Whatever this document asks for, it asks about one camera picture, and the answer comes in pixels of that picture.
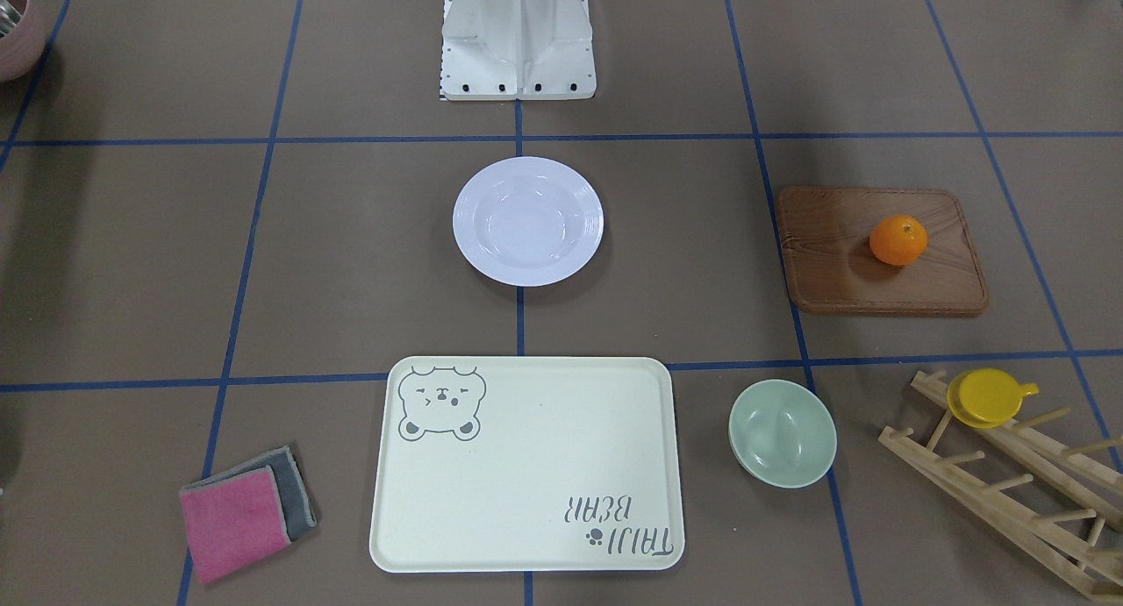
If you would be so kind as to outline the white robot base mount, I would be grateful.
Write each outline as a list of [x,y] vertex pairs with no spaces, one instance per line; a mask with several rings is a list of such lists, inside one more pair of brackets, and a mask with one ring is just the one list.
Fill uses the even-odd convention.
[[444,0],[439,97],[584,100],[597,93],[588,0]]

